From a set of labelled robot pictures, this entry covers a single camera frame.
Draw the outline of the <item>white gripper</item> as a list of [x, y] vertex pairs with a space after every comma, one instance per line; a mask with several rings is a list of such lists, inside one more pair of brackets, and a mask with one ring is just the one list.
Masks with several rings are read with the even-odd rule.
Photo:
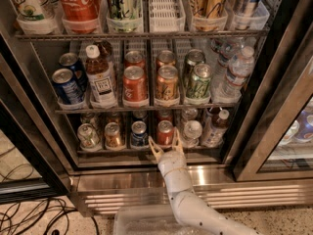
[[193, 183], [187, 168], [185, 155], [183, 154], [183, 144], [179, 130], [174, 128], [172, 140], [173, 151], [164, 153], [152, 137], [149, 137], [148, 141], [151, 151], [158, 162], [158, 169], [164, 179], [167, 193], [191, 192], [193, 190]]

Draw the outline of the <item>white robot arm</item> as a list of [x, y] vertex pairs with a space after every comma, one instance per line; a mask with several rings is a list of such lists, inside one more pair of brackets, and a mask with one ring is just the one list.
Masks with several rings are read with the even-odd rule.
[[152, 137], [149, 137], [149, 146], [156, 158], [172, 212], [179, 224], [200, 228], [213, 235], [262, 235], [227, 218], [196, 194], [177, 128], [174, 128], [170, 151], [164, 152]]

